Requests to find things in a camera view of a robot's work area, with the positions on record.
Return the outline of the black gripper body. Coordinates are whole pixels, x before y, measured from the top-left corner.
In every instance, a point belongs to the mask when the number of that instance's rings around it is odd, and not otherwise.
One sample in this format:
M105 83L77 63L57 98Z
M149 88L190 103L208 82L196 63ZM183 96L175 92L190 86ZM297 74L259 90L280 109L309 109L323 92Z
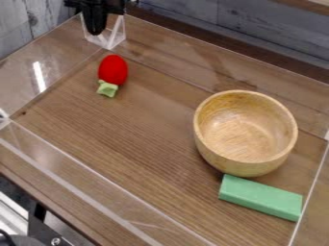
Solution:
M91 10L99 7L105 13L124 14L125 0L62 0L64 6L75 8L76 12L83 9Z

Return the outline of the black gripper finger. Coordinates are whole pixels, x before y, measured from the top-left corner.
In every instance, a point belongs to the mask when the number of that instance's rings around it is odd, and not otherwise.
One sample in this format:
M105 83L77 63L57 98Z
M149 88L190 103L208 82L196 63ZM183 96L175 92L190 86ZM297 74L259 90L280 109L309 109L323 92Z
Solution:
M92 5L81 5L81 15L85 29L93 36L96 35L95 11L96 9Z
M96 7L96 20L95 20L95 29L96 34L100 34L107 26L107 9L103 5Z

